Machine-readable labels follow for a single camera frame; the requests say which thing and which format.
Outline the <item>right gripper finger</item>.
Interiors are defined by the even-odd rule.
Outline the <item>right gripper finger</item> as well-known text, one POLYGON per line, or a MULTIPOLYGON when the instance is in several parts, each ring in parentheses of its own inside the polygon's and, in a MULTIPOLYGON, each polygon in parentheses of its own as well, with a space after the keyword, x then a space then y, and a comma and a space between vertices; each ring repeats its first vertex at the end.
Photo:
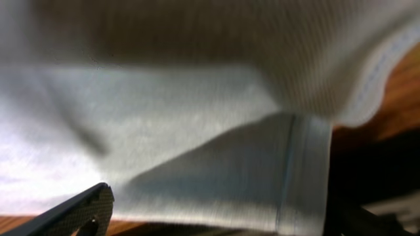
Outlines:
POLYGON ((99 183, 3 236, 105 236, 113 206, 111 187, 99 183))

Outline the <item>light blue printed t-shirt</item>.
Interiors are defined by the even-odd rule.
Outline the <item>light blue printed t-shirt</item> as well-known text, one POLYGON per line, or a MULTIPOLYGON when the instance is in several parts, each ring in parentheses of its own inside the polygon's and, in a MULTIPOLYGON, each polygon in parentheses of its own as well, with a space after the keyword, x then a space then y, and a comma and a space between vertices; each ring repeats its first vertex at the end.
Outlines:
POLYGON ((321 235, 333 125, 379 109, 415 0, 1 2, 1 213, 321 235))

